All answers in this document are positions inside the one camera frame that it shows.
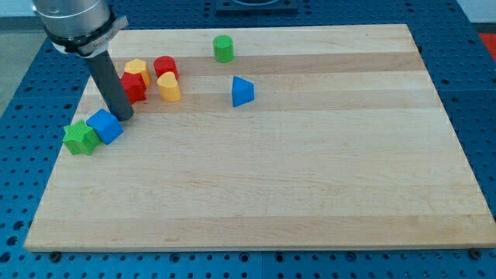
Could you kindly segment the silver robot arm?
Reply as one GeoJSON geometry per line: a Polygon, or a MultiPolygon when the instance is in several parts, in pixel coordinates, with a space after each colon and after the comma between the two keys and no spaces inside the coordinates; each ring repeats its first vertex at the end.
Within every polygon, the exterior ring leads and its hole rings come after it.
{"type": "Polygon", "coordinates": [[[92,58],[105,52],[129,25],[115,16],[106,0],[33,0],[33,12],[56,50],[92,58]]]}

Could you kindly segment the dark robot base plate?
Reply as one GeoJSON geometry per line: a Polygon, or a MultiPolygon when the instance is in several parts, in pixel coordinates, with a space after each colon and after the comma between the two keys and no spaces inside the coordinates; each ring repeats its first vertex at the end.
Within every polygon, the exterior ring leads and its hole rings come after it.
{"type": "Polygon", "coordinates": [[[215,2],[216,15],[232,15],[238,12],[297,12],[299,0],[218,0],[215,2]]]}

